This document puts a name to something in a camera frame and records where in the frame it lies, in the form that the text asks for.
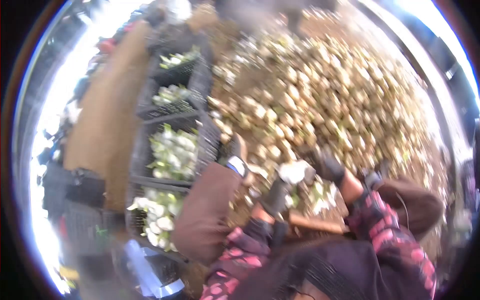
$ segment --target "wooden handle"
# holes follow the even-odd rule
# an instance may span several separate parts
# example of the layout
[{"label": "wooden handle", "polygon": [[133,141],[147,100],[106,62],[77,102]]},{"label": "wooden handle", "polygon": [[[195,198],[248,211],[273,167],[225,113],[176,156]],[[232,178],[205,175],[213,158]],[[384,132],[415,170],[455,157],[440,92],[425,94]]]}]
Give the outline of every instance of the wooden handle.
[{"label": "wooden handle", "polygon": [[326,231],[335,234],[344,234],[346,232],[350,232],[350,229],[345,224],[323,221],[315,216],[305,217],[295,211],[289,212],[288,222],[293,226],[304,227],[318,231]]}]

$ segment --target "pink floral sleeve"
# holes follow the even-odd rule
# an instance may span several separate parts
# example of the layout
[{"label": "pink floral sleeve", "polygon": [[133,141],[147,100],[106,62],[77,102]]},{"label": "pink floral sleeve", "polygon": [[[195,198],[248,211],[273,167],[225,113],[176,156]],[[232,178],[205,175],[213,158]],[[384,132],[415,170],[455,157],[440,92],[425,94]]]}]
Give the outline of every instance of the pink floral sleeve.
[{"label": "pink floral sleeve", "polygon": [[226,300],[240,280],[267,261],[268,239],[269,235],[255,220],[244,230],[235,228],[227,236],[223,255],[210,268],[200,300]]}]

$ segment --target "crate of radishes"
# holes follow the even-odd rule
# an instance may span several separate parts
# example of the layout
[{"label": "crate of radishes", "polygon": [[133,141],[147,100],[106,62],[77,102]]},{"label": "crate of radishes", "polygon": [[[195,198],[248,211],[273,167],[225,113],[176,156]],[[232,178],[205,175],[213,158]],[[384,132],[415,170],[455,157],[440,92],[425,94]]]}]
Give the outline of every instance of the crate of radishes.
[{"label": "crate of radishes", "polygon": [[130,174],[143,180],[191,186],[216,160],[220,130],[202,111],[144,121],[132,153]]},{"label": "crate of radishes", "polygon": [[150,120],[165,115],[206,110],[212,88],[212,50],[198,34],[153,52],[138,99],[137,115]]},{"label": "crate of radishes", "polygon": [[143,246],[167,252],[177,261],[185,261],[175,252],[170,233],[183,206],[188,188],[143,181],[130,177],[127,192],[125,223],[128,232]]}]

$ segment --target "pink patterned clothing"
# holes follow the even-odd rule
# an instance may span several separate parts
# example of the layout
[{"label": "pink patterned clothing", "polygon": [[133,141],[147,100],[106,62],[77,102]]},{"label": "pink patterned clothing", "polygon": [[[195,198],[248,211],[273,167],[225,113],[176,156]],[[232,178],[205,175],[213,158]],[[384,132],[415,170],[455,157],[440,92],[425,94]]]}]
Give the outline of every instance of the pink patterned clothing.
[{"label": "pink patterned clothing", "polygon": [[[350,215],[345,222],[356,234],[357,239],[372,244],[380,264],[380,276],[383,275],[382,270],[388,272],[384,275],[384,282],[378,286],[378,292],[374,294],[383,295],[386,291],[387,295],[394,295],[396,288],[402,288],[398,286],[400,280],[396,278],[406,276],[411,279],[409,282],[415,285],[418,283],[418,288],[415,288],[420,291],[419,295],[416,295],[418,299],[424,299],[420,294],[425,295],[425,299],[428,297],[433,299],[436,276],[432,263],[412,234],[398,224],[396,212],[382,201],[380,195],[377,192],[365,193],[349,207],[349,211]],[[236,228],[229,234],[223,255],[211,266],[201,300],[226,300],[240,281],[253,269],[267,262],[270,239],[270,235],[258,220],[250,220],[243,230]],[[332,247],[333,255],[338,252],[334,248],[337,246],[324,244],[319,247],[322,247],[322,251],[318,249],[318,252],[324,253],[325,256],[330,255],[329,247]],[[343,268],[345,266],[336,267],[339,270],[345,269]]]}]

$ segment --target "black glove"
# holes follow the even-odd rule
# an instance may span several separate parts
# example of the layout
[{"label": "black glove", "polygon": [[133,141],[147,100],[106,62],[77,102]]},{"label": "black glove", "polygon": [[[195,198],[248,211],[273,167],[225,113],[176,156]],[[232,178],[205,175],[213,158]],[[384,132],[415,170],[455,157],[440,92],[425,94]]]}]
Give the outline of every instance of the black glove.
[{"label": "black glove", "polygon": [[285,197],[290,193],[291,188],[291,184],[278,177],[273,182],[270,192],[260,199],[260,204],[269,215],[276,218],[287,208]]},{"label": "black glove", "polygon": [[306,151],[305,155],[306,161],[315,168],[318,176],[340,187],[345,176],[345,166],[329,154],[320,151],[318,147]]}]

